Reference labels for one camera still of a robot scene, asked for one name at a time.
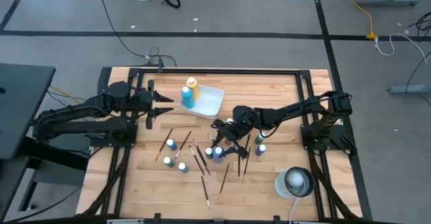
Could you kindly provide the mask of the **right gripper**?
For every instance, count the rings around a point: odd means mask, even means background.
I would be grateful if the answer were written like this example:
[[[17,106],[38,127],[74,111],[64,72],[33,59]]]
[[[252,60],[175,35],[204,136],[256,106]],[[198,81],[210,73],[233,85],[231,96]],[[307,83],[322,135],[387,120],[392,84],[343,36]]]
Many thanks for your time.
[[[211,148],[216,147],[225,137],[232,136],[234,139],[241,139],[251,130],[259,126],[259,114],[248,106],[236,106],[233,109],[233,121],[223,122],[216,119],[211,124],[211,127],[217,130],[217,135],[213,140]],[[238,154],[241,158],[248,156],[248,151],[238,144],[233,144],[225,150],[221,156],[224,157],[231,153]]]

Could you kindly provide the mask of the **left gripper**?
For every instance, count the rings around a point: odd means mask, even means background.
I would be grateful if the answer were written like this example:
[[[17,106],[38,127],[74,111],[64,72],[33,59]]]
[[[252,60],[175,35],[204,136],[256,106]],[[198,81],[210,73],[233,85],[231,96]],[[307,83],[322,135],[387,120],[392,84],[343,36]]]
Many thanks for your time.
[[[150,79],[147,82],[147,88],[142,88],[136,91],[137,96],[137,116],[136,119],[141,116],[147,115],[145,120],[146,129],[152,129],[152,118],[157,118],[159,115],[167,113],[173,108],[154,108],[153,110],[153,97],[155,102],[173,102],[174,100],[160,95],[157,91],[154,91],[154,80]]]

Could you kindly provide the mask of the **large teal paint bottle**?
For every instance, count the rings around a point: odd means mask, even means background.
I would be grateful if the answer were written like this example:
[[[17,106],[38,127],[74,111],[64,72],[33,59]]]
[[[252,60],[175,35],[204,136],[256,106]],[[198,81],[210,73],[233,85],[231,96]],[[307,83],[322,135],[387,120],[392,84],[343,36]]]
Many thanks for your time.
[[[195,102],[194,102],[193,92],[189,87],[184,86],[182,88],[181,96],[182,96],[182,103],[185,108],[190,109],[194,107]]]

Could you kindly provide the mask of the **thin dark-handled paintbrush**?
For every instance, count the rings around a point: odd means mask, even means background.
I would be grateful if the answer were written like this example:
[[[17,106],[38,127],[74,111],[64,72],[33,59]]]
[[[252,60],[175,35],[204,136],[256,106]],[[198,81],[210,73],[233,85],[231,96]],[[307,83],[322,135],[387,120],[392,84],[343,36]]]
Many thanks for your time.
[[[197,163],[197,165],[198,165],[198,167],[199,167],[202,175],[204,176],[205,172],[203,171],[203,168],[201,167],[201,164],[199,163],[199,160],[197,159],[197,156],[195,155],[195,152],[193,151],[193,148],[190,145],[189,145],[189,149],[190,149],[191,154],[194,157],[194,159],[195,159],[195,161],[196,161],[196,163]]]
[[[204,160],[204,157],[203,157],[203,155],[202,155],[202,152],[201,152],[200,148],[199,148],[198,146],[196,146],[196,149],[197,149],[197,152],[198,152],[198,154],[199,154],[199,156],[200,156],[200,158],[201,158],[201,160],[202,160],[202,162],[203,162],[203,165],[204,165],[204,167],[205,167],[205,169],[206,169],[207,173],[208,173],[209,175],[211,175],[210,171],[209,171],[209,170],[208,170],[208,168],[207,168],[207,164],[206,164],[206,162],[205,162],[205,160]]]
[[[197,149],[197,152],[198,152],[198,154],[199,154],[199,156],[200,156],[200,158],[201,158],[201,160],[202,160],[202,162],[203,162],[204,166],[206,167],[206,166],[207,166],[206,161],[205,161],[205,159],[204,159],[204,157],[203,157],[203,154],[202,154],[202,152],[201,152],[201,150],[200,150],[200,148],[199,148],[199,146],[198,146],[198,144],[197,144],[196,140],[195,140],[195,139],[193,139],[193,142],[194,142],[194,144],[195,144],[195,147],[196,147],[196,149]]]

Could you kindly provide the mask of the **large yellow paint bottle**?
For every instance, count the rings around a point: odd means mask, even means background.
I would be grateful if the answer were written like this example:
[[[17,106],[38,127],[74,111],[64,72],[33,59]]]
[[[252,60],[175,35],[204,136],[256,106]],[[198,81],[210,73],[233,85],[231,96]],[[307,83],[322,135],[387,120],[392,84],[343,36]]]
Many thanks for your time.
[[[191,90],[193,99],[197,100],[199,98],[199,86],[197,80],[194,77],[189,77],[187,79],[186,85]]]

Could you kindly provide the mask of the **white plastic bin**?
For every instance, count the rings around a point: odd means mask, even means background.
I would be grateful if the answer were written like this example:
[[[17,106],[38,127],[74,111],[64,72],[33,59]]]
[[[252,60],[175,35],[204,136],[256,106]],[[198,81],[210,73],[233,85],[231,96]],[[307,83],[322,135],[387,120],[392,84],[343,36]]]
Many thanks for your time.
[[[198,89],[199,97],[195,100],[193,108],[186,108],[183,104],[183,98],[180,98],[179,105],[189,114],[215,120],[222,105],[224,92],[205,85],[198,85]]]

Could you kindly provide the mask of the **thick grey silver-ferrule paintbrush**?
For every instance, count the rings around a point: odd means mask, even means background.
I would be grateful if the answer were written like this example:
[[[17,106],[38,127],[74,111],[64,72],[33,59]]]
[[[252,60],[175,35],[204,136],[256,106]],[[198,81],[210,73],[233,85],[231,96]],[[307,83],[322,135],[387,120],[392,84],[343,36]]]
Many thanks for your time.
[[[210,209],[209,197],[208,197],[207,188],[206,188],[203,176],[201,176],[201,182],[203,185],[203,191],[204,191],[204,195],[205,195],[205,199],[206,199],[206,203],[207,203],[207,208]]]

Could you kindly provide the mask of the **white mug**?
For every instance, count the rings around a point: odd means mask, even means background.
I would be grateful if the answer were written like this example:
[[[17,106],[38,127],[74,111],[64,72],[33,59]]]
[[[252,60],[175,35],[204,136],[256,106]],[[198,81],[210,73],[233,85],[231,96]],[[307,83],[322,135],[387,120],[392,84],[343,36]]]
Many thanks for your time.
[[[311,173],[297,166],[282,170],[275,179],[275,191],[283,198],[306,198],[314,185]]]

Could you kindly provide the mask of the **black desk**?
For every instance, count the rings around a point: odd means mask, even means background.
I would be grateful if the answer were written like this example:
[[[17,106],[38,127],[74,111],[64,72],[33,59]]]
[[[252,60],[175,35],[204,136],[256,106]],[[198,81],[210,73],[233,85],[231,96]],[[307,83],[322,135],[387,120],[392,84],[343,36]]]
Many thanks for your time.
[[[85,170],[87,159],[26,136],[51,84],[54,67],[0,63],[0,223],[31,159]]]

